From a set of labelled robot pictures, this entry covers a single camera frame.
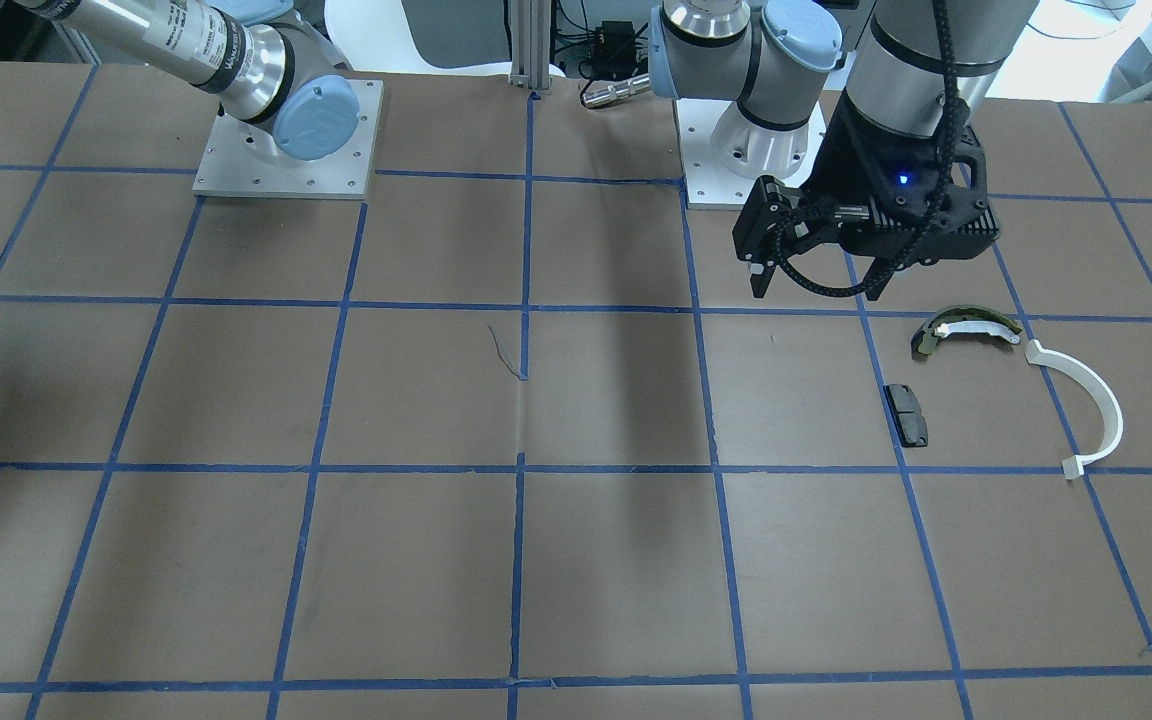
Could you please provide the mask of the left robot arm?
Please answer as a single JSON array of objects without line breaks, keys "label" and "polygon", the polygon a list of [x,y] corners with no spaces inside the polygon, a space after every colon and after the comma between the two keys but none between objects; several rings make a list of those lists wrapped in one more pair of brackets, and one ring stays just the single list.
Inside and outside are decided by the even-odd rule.
[{"label": "left robot arm", "polygon": [[878,300],[914,265],[996,242],[970,126],[1033,1],[878,1],[805,182],[786,183],[844,32],[814,1],[664,1],[650,18],[654,94],[726,105],[712,145],[750,179],[733,251],[761,300],[776,273],[814,295]]}]

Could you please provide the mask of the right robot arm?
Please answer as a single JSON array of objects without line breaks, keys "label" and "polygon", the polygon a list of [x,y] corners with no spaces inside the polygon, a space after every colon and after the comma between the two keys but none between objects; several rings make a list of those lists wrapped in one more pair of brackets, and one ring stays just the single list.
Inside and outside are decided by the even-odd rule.
[{"label": "right robot arm", "polygon": [[23,1],[38,17],[108,41],[218,96],[229,118],[312,161],[351,141],[361,101],[346,59],[291,1]]}]

